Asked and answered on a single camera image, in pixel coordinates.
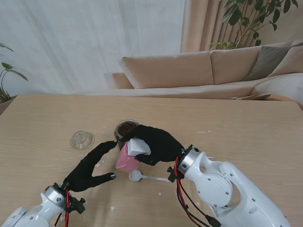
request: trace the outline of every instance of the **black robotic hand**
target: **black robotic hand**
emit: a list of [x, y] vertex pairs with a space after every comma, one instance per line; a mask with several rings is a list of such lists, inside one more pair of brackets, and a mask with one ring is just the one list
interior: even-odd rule
[[150, 155], [137, 155], [136, 159], [151, 166], [159, 161], [174, 161], [183, 149], [172, 135], [162, 129], [138, 125], [123, 137], [123, 141], [129, 141], [134, 137], [144, 140], [151, 149]]
[[92, 173], [102, 156], [117, 145], [117, 142], [108, 141], [99, 144], [83, 158], [76, 168], [64, 179], [63, 183], [69, 183], [67, 187], [74, 192], [81, 192], [91, 187], [113, 180], [116, 174], [108, 173], [102, 176], [92, 176]]

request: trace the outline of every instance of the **white curtain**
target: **white curtain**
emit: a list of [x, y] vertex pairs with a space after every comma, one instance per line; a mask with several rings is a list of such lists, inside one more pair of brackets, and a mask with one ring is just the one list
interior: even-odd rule
[[106, 89], [103, 74], [123, 56], [180, 52], [184, 0], [3, 0], [4, 87], [21, 93], [72, 94]]

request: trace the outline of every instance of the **soil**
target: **soil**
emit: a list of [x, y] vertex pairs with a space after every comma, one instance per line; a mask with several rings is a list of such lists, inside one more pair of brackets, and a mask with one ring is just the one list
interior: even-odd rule
[[128, 132], [133, 130], [137, 125], [136, 123], [133, 122], [125, 122], [124, 124], [120, 125], [118, 128], [118, 133], [123, 137], [125, 136]]

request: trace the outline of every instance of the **plastic spoon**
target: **plastic spoon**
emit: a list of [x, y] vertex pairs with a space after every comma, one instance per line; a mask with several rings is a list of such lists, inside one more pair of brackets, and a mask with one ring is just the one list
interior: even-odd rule
[[152, 179], [152, 180], [157, 180], [157, 181], [166, 181], [166, 182], [170, 182], [168, 179], [166, 178], [160, 178], [160, 177], [153, 177], [153, 176], [144, 176], [141, 174], [141, 172], [139, 170], [134, 170], [131, 173], [129, 173], [129, 179], [131, 181], [139, 181], [142, 178], [146, 178], [146, 179]]

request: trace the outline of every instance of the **red cable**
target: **red cable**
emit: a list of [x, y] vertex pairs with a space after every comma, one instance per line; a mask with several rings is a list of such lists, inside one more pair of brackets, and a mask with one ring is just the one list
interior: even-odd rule
[[[176, 160], [175, 160], [175, 175], [176, 175], [176, 177], [178, 176], [178, 167], [177, 167], [178, 160], [179, 160], [179, 157], [176, 157]], [[178, 187], [179, 192], [180, 192], [181, 200], [182, 200], [184, 206], [186, 206], [185, 199], [183, 197], [181, 186], [180, 186], [180, 179], [177, 179], [177, 187]]]
[[66, 210], [65, 210], [65, 227], [68, 227], [68, 218], [69, 218], [69, 213], [67, 211], [67, 208], [70, 207], [70, 194], [68, 189], [66, 190]]
[[[176, 175], [176, 177], [178, 176], [178, 170], [177, 170], [178, 160], [179, 160], [179, 157], [177, 157], [176, 160], [175, 160], [175, 175]], [[186, 202], [185, 202], [185, 199], [183, 197], [182, 190], [181, 190], [180, 179], [177, 179], [177, 187], [179, 189], [181, 200], [182, 200], [184, 206], [186, 207], [187, 205], [186, 205]], [[186, 214], [188, 215], [189, 219], [191, 219], [195, 223], [195, 220], [189, 215], [187, 210], [186, 210]]]

